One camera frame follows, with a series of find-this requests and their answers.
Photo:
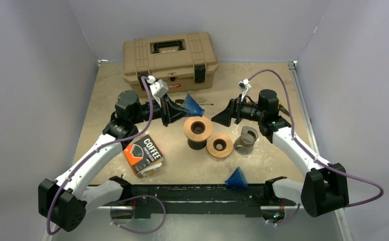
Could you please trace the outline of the blue plastic dripper cone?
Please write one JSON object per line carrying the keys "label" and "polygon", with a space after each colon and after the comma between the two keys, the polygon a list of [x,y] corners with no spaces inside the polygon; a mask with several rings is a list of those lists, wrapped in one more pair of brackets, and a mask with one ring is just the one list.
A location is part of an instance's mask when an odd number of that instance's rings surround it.
{"label": "blue plastic dripper cone", "polygon": [[193,99],[190,94],[187,94],[182,105],[188,111],[187,117],[204,115],[205,110]]}

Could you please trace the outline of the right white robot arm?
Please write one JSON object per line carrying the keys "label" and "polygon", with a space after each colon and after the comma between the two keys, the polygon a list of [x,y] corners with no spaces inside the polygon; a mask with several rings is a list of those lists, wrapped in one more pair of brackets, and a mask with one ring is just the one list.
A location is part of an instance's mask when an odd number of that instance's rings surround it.
{"label": "right white robot arm", "polygon": [[226,127],[243,119],[257,122],[260,133],[301,171],[303,183],[286,177],[266,181],[263,197],[267,203],[291,200],[301,204],[311,217],[348,206],[345,168],[339,163],[331,164],[299,139],[292,124],[279,114],[278,104],[276,92],[264,89],[260,91],[257,103],[248,103],[239,96],[231,99],[211,120]]}

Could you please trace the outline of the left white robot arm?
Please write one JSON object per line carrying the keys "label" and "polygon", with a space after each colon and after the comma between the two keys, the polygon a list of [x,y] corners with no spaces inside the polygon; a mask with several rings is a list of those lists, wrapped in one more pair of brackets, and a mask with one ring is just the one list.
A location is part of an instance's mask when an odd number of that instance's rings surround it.
{"label": "left white robot arm", "polygon": [[100,190],[87,194],[86,188],[94,177],[120,154],[133,139],[143,135],[154,119],[168,126],[189,115],[189,110],[164,95],[156,101],[151,93],[142,104],[136,92],[123,91],[115,104],[110,121],[94,145],[71,168],[53,181],[44,179],[38,186],[38,210],[47,219],[47,233],[54,235],[51,223],[58,230],[70,232],[78,227],[90,207],[97,208],[115,201],[126,205],[131,200],[131,191],[123,187],[121,178],[100,185]]}

